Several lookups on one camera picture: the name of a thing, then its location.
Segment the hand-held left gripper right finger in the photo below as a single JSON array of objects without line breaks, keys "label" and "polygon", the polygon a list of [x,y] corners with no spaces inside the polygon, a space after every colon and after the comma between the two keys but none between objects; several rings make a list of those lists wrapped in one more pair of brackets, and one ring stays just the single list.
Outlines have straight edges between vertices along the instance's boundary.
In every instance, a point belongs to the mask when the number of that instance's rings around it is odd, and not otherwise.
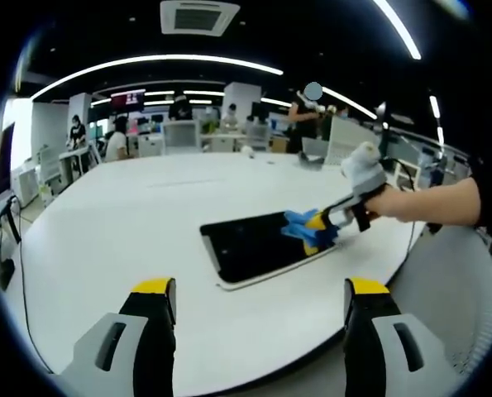
[{"label": "hand-held left gripper right finger", "polygon": [[343,352],[346,396],[448,396],[456,372],[444,345],[401,313],[385,285],[345,280]]}]

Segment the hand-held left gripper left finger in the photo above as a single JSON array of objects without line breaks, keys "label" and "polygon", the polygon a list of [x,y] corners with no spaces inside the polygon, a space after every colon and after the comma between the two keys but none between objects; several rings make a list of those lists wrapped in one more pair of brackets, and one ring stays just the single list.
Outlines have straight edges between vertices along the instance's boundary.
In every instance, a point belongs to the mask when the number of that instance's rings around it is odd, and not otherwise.
[{"label": "hand-held left gripper left finger", "polygon": [[173,278],[136,285],[75,344],[58,375],[67,396],[172,396],[176,340]]}]

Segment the person's right hand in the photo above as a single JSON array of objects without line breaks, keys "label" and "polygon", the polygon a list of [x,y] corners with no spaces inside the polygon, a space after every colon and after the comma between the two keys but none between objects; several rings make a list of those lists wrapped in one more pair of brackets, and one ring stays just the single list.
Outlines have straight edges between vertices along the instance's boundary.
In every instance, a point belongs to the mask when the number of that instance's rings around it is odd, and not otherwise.
[{"label": "person's right hand", "polygon": [[401,209],[402,193],[386,184],[377,195],[365,201],[365,208],[379,217],[396,218]]}]

